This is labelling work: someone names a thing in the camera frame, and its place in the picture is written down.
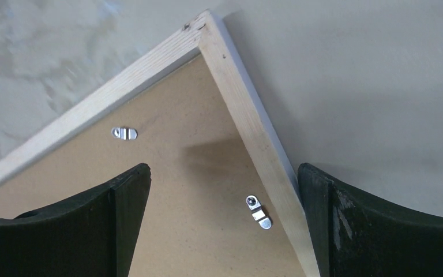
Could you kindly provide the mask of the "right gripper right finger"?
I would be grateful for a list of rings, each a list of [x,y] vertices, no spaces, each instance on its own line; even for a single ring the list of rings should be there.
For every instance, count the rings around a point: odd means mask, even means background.
[[[309,163],[297,178],[321,276],[443,276],[443,217],[384,200]]]

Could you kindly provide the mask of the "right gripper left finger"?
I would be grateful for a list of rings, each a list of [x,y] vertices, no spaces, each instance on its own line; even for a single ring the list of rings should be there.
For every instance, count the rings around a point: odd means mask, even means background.
[[[140,163],[113,179],[0,219],[0,276],[128,276],[151,187]]]

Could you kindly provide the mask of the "brown backing board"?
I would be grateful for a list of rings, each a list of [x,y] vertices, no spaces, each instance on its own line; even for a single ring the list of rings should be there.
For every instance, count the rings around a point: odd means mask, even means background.
[[[137,131],[135,140],[111,134]],[[303,276],[205,61],[198,57],[0,186],[0,218],[146,163],[151,189],[131,276]],[[246,197],[270,217],[264,230]]]

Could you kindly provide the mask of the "wooden picture frame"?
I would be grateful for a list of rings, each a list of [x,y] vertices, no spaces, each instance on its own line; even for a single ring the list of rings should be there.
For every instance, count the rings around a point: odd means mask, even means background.
[[[0,160],[0,184],[201,55],[306,276],[320,272],[291,163],[222,19],[205,10]]]

